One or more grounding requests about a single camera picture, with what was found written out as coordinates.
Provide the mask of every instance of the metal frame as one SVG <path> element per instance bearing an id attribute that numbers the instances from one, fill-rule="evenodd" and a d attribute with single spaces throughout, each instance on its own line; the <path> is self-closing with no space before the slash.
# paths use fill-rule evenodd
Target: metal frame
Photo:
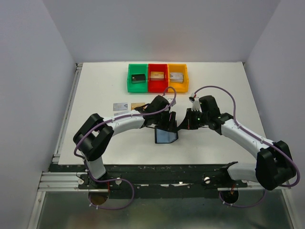
<path id="1" fill-rule="evenodd" d="M 52 163 L 58 164 L 59 158 L 60 158 L 60 148 L 62 145 L 63 137 L 66 133 L 67 129 L 67 123 L 70 117 L 71 113 L 71 105 L 73 103 L 75 94 L 76 94 L 76 88 L 77 84 L 81 75 L 81 69 L 82 69 L 83 63 L 77 63 L 75 76 L 72 84 L 72 89 L 69 95 L 69 100 L 67 104 L 67 108 L 64 114 L 64 119 L 61 125 L 60 135 L 54 150 Z M 79 178 L 76 175 L 85 174 L 83 172 L 75 173 L 75 172 L 69 172 L 69 173 L 54 173 L 54 172 L 46 172 L 42 173 L 41 180 L 39 183 L 35 203 L 33 206 L 32 214 L 30 217 L 30 221 L 28 224 L 28 229 L 34 229 L 37 228 L 39 217 L 41 215 L 41 210 L 43 207 L 43 202 L 45 199 L 46 192 L 108 192 L 107 189 L 78 189 L 78 182 Z M 248 182 L 247 188 L 237 188 L 238 190 L 259 190 L 263 189 L 261 185 L 255 182 Z M 289 188 L 283 188 L 278 187 L 277 189 L 281 189 L 283 193 L 283 197 L 287 206 L 287 211 L 290 216 L 292 225 L 294 229 L 300 229 L 301 223 L 300 219 L 298 217 L 298 214 L 295 209 L 295 205 L 293 202 L 291 190 Z M 225 191 L 230 190 L 230 188 L 219 188 L 219 191 Z"/>

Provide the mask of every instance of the yellow bin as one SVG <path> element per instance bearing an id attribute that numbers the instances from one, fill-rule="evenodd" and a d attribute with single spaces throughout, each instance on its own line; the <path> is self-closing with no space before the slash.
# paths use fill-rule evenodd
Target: yellow bin
<path id="1" fill-rule="evenodd" d="M 168 85 L 172 86 L 177 93 L 186 93 L 189 89 L 189 77 L 187 75 L 186 64 L 169 63 L 167 64 L 168 71 Z M 170 73 L 183 73 L 183 83 L 174 83 L 170 81 Z"/>

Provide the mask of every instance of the gray wall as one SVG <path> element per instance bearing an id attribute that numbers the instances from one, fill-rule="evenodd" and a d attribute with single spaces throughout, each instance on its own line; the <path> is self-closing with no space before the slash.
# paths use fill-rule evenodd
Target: gray wall
<path id="1" fill-rule="evenodd" d="M 289 144 L 303 175 L 293 195 L 305 226 L 304 12 L 304 0 L 282 0 L 245 68 L 267 137 Z"/>
<path id="2" fill-rule="evenodd" d="M 279 0 L 43 0 L 78 62 L 246 61 Z"/>
<path id="3" fill-rule="evenodd" d="M 75 64 L 41 0 L 1 1 L 0 224 L 26 228 Z"/>

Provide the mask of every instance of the work surface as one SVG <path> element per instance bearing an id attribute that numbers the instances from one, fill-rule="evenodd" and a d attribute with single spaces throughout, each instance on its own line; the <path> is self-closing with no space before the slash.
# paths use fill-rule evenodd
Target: work surface
<path id="1" fill-rule="evenodd" d="M 60 165 L 83 164 L 75 157 L 72 139 L 83 123 L 93 113 L 101 117 L 113 116 L 113 103 L 149 103 L 157 94 L 129 94 L 127 72 L 130 62 L 84 63 L 77 84 L 70 117 L 60 145 Z M 237 119 L 243 125 L 264 136 L 263 127 L 241 62 L 204 63 L 188 62 L 189 92 L 178 94 L 178 125 L 184 119 L 186 109 L 192 106 L 188 97 L 206 85 L 217 85 L 228 90 L 236 99 Z M 222 113 L 233 114 L 231 98 L 219 89 L 204 89 L 197 96 L 212 95 Z M 114 136 L 105 153 L 105 164 L 226 164 L 232 161 L 255 162 L 246 150 L 232 140 L 216 132 L 201 128 L 181 130 L 179 139 L 172 144 L 155 144 L 154 130 L 142 128 L 129 130 Z"/>

